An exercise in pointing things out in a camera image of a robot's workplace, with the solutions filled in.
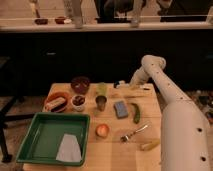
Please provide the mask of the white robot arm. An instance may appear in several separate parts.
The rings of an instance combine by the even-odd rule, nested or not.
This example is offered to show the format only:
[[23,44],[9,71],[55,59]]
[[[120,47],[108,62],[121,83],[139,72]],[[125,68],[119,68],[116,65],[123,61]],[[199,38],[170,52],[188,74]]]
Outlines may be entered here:
[[208,120],[164,73],[165,67],[163,57],[145,55],[130,81],[130,85],[136,87],[151,78],[166,102],[161,120],[161,171],[211,171]]

